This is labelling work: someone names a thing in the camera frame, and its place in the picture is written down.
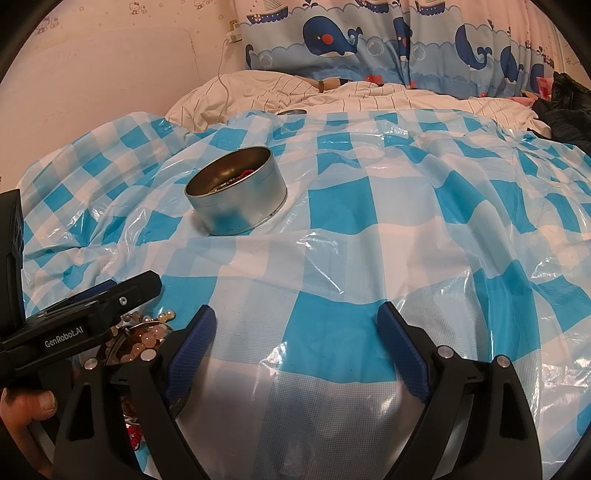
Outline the person's left hand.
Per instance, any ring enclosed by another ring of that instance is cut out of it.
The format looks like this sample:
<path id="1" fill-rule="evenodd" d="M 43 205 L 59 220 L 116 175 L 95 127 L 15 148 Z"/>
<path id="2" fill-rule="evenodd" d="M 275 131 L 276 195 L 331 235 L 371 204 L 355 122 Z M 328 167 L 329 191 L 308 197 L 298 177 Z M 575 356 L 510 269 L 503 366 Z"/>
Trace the person's left hand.
<path id="1" fill-rule="evenodd" d="M 56 398 L 49 390 L 2 391 L 1 419 L 8 433 L 32 468 L 48 479 L 52 476 L 52 464 L 33 438 L 29 425 L 51 418 L 56 410 Z"/>

